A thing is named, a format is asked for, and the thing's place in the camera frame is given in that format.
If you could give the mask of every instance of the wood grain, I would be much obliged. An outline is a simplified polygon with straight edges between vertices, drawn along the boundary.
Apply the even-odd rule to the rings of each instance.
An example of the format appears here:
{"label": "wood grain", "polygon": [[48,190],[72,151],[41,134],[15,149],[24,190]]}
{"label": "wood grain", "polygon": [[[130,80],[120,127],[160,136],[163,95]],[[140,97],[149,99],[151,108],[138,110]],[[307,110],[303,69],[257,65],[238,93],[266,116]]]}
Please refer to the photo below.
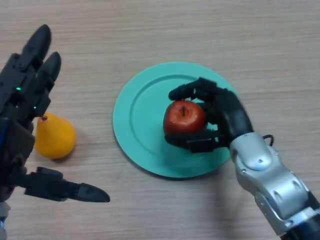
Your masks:
{"label": "wood grain", "polygon": [[57,203],[23,195],[8,203],[9,240],[275,240],[238,185],[229,161],[190,181],[151,177],[118,148],[112,111],[137,72],[195,62],[235,87],[255,129],[274,134],[284,163],[320,199],[320,1],[1,0],[0,64],[42,24],[62,56],[51,112],[78,132],[57,164],[33,153],[27,167],[62,171],[105,189],[109,204]]}

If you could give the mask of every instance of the red apple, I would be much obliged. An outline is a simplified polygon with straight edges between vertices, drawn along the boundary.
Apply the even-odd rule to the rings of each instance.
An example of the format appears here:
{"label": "red apple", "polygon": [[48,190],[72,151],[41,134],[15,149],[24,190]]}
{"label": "red apple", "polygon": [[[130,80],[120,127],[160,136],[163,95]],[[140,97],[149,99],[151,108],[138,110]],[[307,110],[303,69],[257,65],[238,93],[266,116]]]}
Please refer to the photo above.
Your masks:
{"label": "red apple", "polygon": [[207,124],[202,108],[188,100],[171,103],[165,111],[163,130],[165,134],[195,133]]}

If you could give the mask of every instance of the yellow pear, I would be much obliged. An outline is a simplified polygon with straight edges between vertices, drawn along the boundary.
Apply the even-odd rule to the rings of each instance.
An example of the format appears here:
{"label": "yellow pear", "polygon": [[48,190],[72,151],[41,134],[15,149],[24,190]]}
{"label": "yellow pear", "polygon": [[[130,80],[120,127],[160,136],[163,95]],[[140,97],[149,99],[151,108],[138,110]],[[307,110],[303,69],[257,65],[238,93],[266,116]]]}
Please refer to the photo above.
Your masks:
{"label": "yellow pear", "polygon": [[66,119],[46,112],[38,117],[35,129],[35,150],[47,159],[61,159],[76,145],[76,130]]}

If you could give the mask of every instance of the mechanical fingertip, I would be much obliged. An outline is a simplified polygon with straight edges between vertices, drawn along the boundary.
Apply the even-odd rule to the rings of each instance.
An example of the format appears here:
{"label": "mechanical fingertip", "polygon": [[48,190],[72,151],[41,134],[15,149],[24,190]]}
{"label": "mechanical fingertip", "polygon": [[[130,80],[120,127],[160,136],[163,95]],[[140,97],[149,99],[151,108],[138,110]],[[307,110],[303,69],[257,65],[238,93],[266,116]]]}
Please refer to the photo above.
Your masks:
{"label": "mechanical fingertip", "polygon": [[178,86],[169,92],[169,99],[172,101],[190,98],[193,95],[193,88],[187,88],[186,85]]}
{"label": "mechanical fingertip", "polygon": [[180,89],[178,88],[172,90],[171,92],[169,92],[169,99],[172,101],[178,100],[179,93],[180,93]]}

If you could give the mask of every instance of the teal plate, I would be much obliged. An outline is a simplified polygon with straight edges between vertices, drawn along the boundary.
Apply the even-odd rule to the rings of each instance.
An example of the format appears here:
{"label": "teal plate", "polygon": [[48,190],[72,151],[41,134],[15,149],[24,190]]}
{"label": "teal plate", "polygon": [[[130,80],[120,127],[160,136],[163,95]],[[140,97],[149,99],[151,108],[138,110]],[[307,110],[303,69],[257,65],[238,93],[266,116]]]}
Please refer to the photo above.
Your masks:
{"label": "teal plate", "polygon": [[191,154],[164,139],[163,119],[172,102],[169,92],[199,77],[235,92],[216,72],[188,62],[151,66],[135,75],[121,90],[113,109],[113,130],[123,152],[140,168],[166,178],[187,179],[208,174],[230,158],[225,147]]}

